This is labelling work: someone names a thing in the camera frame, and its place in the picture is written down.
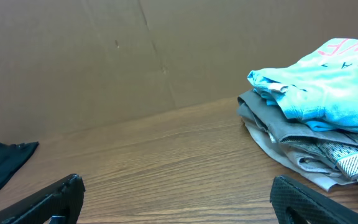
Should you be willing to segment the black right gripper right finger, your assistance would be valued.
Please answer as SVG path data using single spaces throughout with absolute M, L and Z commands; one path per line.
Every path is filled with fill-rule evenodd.
M 358 213 L 285 175 L 276 176 L 270 203 L 279 224 L 358 224 Z

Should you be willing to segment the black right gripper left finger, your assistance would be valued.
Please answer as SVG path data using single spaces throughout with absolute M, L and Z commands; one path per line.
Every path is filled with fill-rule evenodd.
M 0 211 L 0 224 L 76 224 L 85 194 L 83 179 L 70 174 Z

